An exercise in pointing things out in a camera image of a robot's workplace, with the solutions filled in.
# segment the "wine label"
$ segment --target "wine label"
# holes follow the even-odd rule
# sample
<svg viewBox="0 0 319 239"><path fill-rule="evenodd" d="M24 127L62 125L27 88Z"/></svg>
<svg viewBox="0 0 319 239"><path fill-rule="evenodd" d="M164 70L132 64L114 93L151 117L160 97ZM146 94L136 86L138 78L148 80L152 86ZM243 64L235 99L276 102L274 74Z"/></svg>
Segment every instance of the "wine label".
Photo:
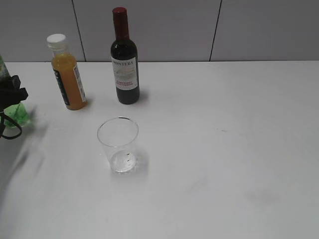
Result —
<svg viewBox="0 0 319 239"><path fill-rule="evenodd" d="M135 89L138 86L136 57L125 61L111 58L116 87L124 91Z"/></svg>
<svg viewBox="0 0 319 239"><path fill-rule="evenodd" d="M79 69L77 65L75 65L75 67L73 68L73 71L74 71L76 83L78 84L78 87L79 87L82 102L86 102L86 97L85 97L85 93L84 93L84 89L83 89L83 85L82 85L82 81L81 81L81 77L80 77L80 73L79 73Z"/></svg>
<svg viewBox="0 0 319 239"><path fill-rule="evenodd" d="M53 69L53 71L54 71L54 74L55 74L56 81L58 82L58 85L59 85L59 88L60 88L64 103L67 106L69 106L70 105L69 98L68 98L68 95L66 94L66 91L65 91L62 79L61 79L60 72L58 72L58 71L56 71L54 69Z"/></svg>

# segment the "bottle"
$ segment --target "bottle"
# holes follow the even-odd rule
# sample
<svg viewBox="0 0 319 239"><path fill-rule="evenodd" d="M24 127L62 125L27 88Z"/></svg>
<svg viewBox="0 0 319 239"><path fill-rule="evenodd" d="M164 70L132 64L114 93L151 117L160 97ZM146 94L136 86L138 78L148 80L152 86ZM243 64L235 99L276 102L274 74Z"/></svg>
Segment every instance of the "bottle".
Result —
<svg viewBox="0 0 319 239"><path fill-rule="evenodd" d="M7 70L5 63L0 55L0 82L1 81L8 81L11 79L10 73ZM20 126L25 126L29 123L29 114L27 113L23 103L19 103L17 105L12 105L7 107L4 110L4 114L9 116L11 119L13 119L15 122L17 122ZM11 122L5 120L4 125L8 126L10 128L15 128L16 126L12 124Z"/></svg>
<svg viewBox="0 0 319 239"><path fill-rule="evenodd" d="M122 104L133 104L140 97L138 51L129 37L128 16L124 7L113 9L116 40L111 46L111 58L116 93Z"/></svg>
<svg viewBox="0 0 319 239"><path fill-rule="evenodd" d="M9 71L7 70L5 63L0 55L0 82L10 79Z"/></svg>
<svg viewBox="0 0 319 239"><path fill-rule="evenodd" d="M53 53L52 68L66 107L74 111L83 108L87 101L76 60L68 50L65 35L50 35L47 43Z"/></svg>

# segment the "white label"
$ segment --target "white label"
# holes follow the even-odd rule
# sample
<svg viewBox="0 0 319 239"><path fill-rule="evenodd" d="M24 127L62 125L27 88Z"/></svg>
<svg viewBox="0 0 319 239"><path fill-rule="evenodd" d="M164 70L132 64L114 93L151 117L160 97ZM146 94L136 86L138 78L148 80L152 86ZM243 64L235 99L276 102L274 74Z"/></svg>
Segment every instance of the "white label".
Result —
<svg viewBox="0 0 319 239"><path fill-rule="evenodd" d="M135 89L138 86L136 57L125 61L111 58L116 87L124 91Z"/></svg>
<svg viewBox="0 0 319 239"><path fill-rule="evenodd" d="M75 65L75 67L73 68L73 71L74 71L76 82L78 83L78 87L79 87L80 95L81 95L81 98L82 98L82 102L86 102L85 93L84 93L84 90L83 90L83 85L82 85L82 81L81 81L81 77L80 77L80 73L79 73L79 69L78 69L77 65Z"/></svg>

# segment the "bottle neck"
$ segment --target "bottle neck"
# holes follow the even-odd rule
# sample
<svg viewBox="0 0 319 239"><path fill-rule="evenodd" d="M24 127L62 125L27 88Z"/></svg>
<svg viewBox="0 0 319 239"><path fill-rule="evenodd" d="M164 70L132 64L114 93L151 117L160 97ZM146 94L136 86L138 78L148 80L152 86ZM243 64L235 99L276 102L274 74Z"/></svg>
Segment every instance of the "bottle neck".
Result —
<svg viewBox="0 0 319 239"><path fill-rule="evenodd" d="M128 16L126 13L113 14L113 23L117 41L130 39Z"/></svg>
<svg viewBox="0 0 319 239"><path fill-rule="evenodd" d="M68 54L69 53L69 49L68 47L65 47L63 49L51 49L52 50L52 55L53 57L57 56L57 55L63 55L63 54Z"/></svg>

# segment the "orange juice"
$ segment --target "orange juice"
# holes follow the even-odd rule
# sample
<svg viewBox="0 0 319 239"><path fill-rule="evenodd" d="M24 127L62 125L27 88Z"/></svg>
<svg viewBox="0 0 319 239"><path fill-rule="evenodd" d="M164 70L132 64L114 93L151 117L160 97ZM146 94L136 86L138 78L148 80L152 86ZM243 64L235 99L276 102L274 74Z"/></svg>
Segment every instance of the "orange juice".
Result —
<svg viewBox="0 0 319 239"><path fill-rule="evenodd" d="M54 34L47 41L53 52L52 68L66 107L69 110L83 108L87 101L76 60L67 50L65 36Z"/></svg>

